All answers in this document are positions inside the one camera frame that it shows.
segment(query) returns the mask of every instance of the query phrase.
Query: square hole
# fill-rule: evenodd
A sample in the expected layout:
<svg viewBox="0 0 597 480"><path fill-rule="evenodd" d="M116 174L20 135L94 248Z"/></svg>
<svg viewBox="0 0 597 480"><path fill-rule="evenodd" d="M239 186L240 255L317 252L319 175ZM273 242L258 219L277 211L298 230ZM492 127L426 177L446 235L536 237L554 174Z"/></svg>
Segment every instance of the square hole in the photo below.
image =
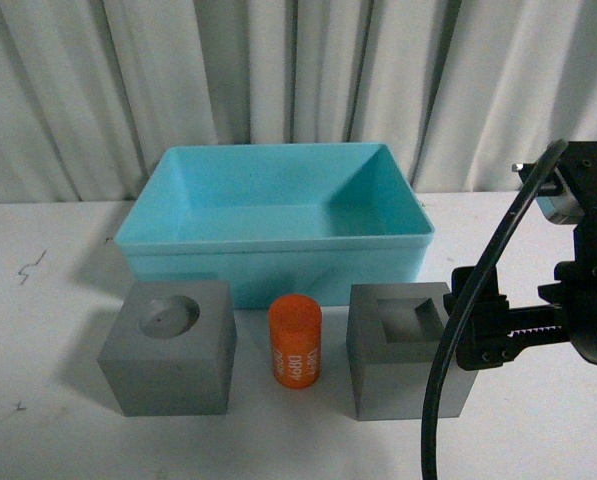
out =
<svg viewBox="0 0 597 480"><path fill-rule="evenodd" d="M444 327L431 298L377 300L387 343L437 341Z"/></svg>

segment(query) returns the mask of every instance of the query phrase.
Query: orange cylinder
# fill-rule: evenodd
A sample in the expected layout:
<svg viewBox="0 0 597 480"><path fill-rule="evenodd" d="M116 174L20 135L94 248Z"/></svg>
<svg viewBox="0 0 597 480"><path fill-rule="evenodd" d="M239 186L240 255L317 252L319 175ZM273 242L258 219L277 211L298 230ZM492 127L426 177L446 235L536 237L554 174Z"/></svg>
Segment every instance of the orange cylinder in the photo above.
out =
<svg viewBox="0 0 597 480"><path fill-rule="evenodd" d="M305 388L320 376L322 311L305 295L285 295L269 308L271 356L276 380Z"/></svg>

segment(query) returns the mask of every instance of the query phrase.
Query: gray cube block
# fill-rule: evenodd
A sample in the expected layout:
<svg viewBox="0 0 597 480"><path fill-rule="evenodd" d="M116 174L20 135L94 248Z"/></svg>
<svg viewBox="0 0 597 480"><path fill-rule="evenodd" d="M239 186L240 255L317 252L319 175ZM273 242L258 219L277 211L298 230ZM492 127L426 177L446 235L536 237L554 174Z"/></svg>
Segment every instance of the gray cube block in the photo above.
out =
<svg viewBox="0 0 597 480"><path fill-rule="evenodd" d="M419 419L448 316L445 283L352 285L347 353L358 420ZM457 417L477 372L449 367L441 417Z"/></svg>
<svg viewBox="0 0 597 480"><path fill-rule="evenodd" d="M235 349L229 283L138 282L98 364L127 416L223 414Z"/></svg>

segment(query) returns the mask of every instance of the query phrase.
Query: blue plastic bin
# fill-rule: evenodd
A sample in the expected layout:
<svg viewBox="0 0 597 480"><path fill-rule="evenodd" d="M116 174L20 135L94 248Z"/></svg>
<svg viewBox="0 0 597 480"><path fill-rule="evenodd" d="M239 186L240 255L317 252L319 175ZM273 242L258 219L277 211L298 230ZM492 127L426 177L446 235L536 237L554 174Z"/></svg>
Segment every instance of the blue plastic bin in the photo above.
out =
<svg viewBox="0 0 597 480"><path fill-rule="evenodd" d="M236 145L168 150L115 241L139 280L228 280L266 308L412 282L433 232L386 145Z"/></svg>

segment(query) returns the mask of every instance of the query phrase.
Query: marking on table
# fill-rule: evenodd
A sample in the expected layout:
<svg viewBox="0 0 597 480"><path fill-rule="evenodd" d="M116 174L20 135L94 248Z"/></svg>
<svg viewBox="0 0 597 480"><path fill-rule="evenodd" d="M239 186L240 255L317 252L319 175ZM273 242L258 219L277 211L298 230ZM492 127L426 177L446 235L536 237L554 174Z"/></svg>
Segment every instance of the marking on table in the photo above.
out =
<svg viewBox="0 0 597 480"><path fill-rule="evenodd" d="M27 279L29 278L29 274L25 272L25 270L27 268L30 267L37 267L40 262L42 261L42 259L44 258L44 256L47 253L47 249L45 248L45 250L42 252L42 254L40 254L40 257L38 257L38 260L36 260L35 262L32 263L28 263L27 265L23 265L23 267L18 270L18 275L20 275L21 277L23 277L23 279L20 281L20 285L24 285L25 282L27 281Z"/></svg>

